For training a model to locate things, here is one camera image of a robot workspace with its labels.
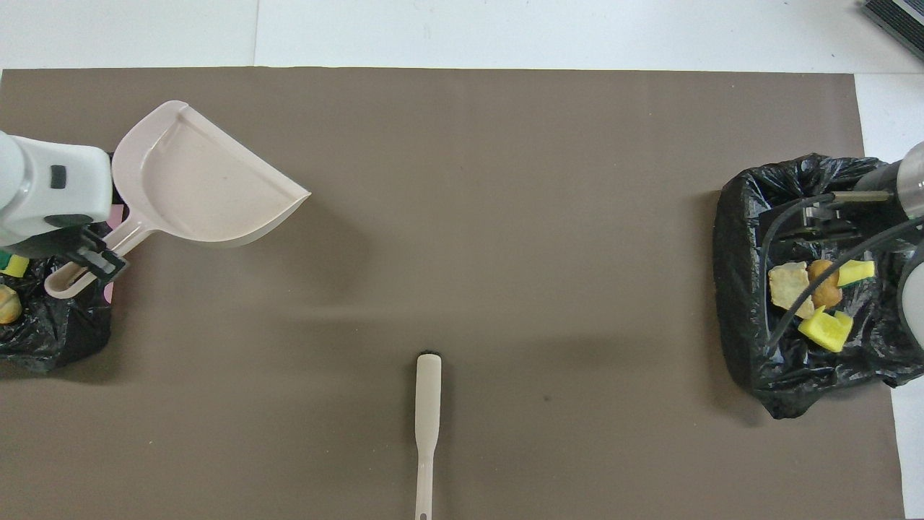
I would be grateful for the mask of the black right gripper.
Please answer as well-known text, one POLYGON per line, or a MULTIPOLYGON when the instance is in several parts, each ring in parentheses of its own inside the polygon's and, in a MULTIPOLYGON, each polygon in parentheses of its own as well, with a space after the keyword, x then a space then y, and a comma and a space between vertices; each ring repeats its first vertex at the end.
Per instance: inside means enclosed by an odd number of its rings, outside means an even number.
MULTIPOLYGON (((858 182, 858 191, 886 191, 887 201, 859 204, 861 214, 885 217, 907 217, 897 194, 897 177, 902 161, 882 165, 865 174, 858 182)), ((782 226, 797 226, 790 234, 795 241, 850 241, 861 235, 847 220, 834 220, 829 203, 791 203, 773 207, 758 216, 759 226, 771 226, 781 220, 782 226)))

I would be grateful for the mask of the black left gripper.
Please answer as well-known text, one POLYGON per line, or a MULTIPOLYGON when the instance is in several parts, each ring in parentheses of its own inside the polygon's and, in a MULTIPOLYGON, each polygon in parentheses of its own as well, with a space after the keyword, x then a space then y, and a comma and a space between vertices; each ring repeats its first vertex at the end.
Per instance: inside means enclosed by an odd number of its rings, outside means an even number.
POLYGON ((21 243, 21 256, 66 256, 76 252, 76 263, 97 279, 115 279, 128 267, 126 258, 115 251, 99 246, 109 233, 109 224, 89 224, 59 228, 41 233, 21 243))

